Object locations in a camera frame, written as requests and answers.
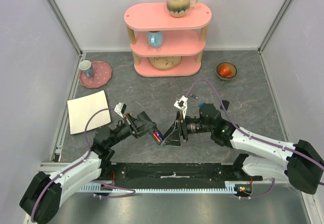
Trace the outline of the red orange battery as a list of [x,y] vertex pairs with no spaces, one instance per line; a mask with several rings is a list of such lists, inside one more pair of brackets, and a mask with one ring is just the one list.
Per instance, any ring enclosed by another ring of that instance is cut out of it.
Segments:
[[160,138],[158,137],[158,135],[156,134],[156,132],[153,133],[153,136],[155,137],[155,139],[160,143],[161,140]]

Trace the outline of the purple battery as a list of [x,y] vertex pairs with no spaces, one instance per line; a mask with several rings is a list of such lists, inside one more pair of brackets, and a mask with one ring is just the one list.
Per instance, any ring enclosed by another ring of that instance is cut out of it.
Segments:
[[161,141],[163,141],[163,137],[161,136],[161,134],[160,134],[159,132],[156,131],[156,135],[159,137],[159,139],[160,139]]

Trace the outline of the black battery cover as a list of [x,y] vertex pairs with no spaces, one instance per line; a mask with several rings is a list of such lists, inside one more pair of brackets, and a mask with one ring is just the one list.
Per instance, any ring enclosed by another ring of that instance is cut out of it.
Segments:
[[227,100],[222,100],[220,108],[224,111],[227,111],[229,108],[230,102]]

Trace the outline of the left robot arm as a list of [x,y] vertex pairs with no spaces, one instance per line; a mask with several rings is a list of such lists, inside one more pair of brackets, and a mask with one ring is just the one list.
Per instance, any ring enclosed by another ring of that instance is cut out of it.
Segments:
[[111,175],[112,147],[129,136],[139,138],[157,130],[145,112],[137,117],[125,114],[114,129],[102,126],[96,130],[88,151],[68,166],[46,174],[38,172],[20,200],[20,207],[33,223],[48,223],[60,206],[88,182],[99,178],[106,180]]

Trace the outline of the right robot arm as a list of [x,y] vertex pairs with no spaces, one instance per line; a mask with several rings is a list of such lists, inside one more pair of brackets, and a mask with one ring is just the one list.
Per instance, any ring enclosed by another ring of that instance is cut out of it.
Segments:
[[323,159],[309,142],[282,142],[254,134],[223,119],[210,103],[201,105],[198,112],[198,118],[191,118],[178,111],[163,136],[162,145],[180,146],[189,134],[210,133],[217,145],[247,152],[233,163],[231,172],[235,179],[274,178],[288,181],[304,193],[316,193],[323,175]]

